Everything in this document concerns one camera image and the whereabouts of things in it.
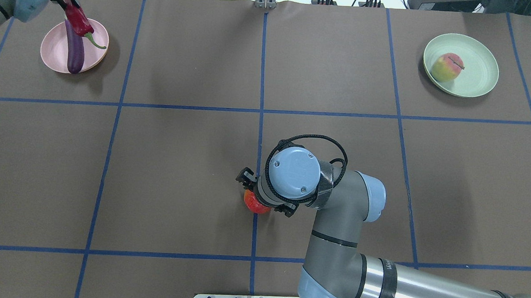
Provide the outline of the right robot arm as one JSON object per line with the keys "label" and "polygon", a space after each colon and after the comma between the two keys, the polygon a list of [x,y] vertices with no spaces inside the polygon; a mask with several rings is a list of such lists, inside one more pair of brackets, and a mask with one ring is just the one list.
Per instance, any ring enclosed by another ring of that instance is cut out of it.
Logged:
{"label": "right robot arm", "polygon": [[487,290],[404,267],[358,251],[361,227],[378,219],[386,202],[383,183],[349,171],[348,158],[317,159],[283,140],[263,173],[250,168],[237,182],[259,204],[291,217],[303,204],[316,210],[298,285],[300,298],[531,298]]}

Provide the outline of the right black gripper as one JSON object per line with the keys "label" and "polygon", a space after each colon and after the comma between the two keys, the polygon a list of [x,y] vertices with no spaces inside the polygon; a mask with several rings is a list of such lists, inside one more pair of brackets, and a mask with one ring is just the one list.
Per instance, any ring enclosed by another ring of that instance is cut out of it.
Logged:
{"label": "right black gripper", "polygon": [[271,207],[271,211],[283,213],[286,217],[293,216],[297,211],[298,204],[291,204],[280,199],[272,192],[272,187],[267,184],[264,176],[256,176],[250,168],[243,168],[236,180],[241,183],[244,191],[249,189],[255,193],[255,197],[261,204]]}

